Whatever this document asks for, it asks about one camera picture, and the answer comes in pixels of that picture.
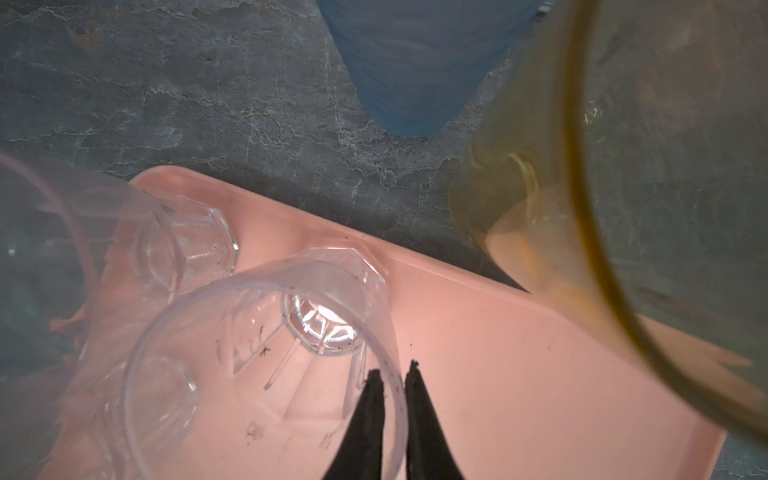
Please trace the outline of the clear glass one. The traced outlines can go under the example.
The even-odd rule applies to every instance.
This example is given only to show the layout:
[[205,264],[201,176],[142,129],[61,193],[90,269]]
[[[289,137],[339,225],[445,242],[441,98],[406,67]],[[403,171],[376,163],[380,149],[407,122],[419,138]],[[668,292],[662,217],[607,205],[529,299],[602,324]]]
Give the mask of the clear glass one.
[[85,354],[110,271],[130,298],[172,300],[230,275],[240,248],[216,208],[62,164],[1,157],[1,379]]

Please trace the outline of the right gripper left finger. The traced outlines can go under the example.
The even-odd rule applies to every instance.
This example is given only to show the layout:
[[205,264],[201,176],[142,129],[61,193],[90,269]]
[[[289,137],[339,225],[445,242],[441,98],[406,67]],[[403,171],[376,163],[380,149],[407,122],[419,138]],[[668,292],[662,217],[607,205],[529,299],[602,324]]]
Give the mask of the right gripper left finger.
[[384,384],[371,370],[337,454],[324,480],[380,480],[382,475]]

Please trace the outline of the clear glass three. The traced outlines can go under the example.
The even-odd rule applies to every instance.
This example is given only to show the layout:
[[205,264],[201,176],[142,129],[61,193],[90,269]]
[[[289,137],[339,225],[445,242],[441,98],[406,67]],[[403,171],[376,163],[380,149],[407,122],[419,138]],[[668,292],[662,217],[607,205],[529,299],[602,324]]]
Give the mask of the clear glass three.
[[183,365],[199,389],[190,430],[148,479],[320,479],[368,373],[384,384],[381,479],[405,460],[406,399],[388,286],[361,250],[311,248],[188,292],[128,363]]

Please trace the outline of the pink plastic tray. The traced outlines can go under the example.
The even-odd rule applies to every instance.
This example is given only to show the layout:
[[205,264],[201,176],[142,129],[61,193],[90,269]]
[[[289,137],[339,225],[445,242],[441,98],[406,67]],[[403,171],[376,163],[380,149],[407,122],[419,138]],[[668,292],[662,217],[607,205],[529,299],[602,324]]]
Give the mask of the pink plastic tray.
[[537,304],[465,270],[180,167],[135,185],[219,209],[238,271],[310,247],[361,250],[388,286],[403,377],[418,362],[467,479],[706,479],[724,431]]

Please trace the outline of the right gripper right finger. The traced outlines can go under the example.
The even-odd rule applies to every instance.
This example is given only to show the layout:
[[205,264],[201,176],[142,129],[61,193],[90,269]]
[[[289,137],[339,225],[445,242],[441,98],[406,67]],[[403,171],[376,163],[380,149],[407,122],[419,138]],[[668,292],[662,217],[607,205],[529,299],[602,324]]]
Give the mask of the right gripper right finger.
[[415,360],[406,375],[404,392],[408,412],[407,479],[463,480]]

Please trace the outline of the yellow plastic tumbler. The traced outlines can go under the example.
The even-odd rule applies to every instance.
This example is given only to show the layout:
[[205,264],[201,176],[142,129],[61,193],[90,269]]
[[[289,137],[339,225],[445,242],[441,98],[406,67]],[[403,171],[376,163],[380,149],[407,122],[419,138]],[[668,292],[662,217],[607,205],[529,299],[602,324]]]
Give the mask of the yellow plastic tumbler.
[[766,443],[765,2],[556,2],[450,207],[535,297]]

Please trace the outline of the blue plastic tumbler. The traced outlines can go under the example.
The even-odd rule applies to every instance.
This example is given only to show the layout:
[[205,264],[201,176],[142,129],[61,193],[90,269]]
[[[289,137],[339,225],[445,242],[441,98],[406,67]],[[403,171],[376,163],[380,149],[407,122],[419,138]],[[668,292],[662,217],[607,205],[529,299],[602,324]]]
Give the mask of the blue plastic tumbler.
[[371,118],[393,135],[423,137],[460,113],[541,4],[332,0],[317,6]]

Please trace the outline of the clear glass two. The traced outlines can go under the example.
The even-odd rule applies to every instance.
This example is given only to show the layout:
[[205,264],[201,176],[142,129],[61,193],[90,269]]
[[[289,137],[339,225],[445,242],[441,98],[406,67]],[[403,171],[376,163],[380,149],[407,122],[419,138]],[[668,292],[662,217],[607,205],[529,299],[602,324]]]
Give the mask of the clear glass two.
[[63,449],[67,479],[148,479],[179,449],[193,423],[199,389],[180,363],[142,360],[132,378],[122,362],[66,399],[72,446]]

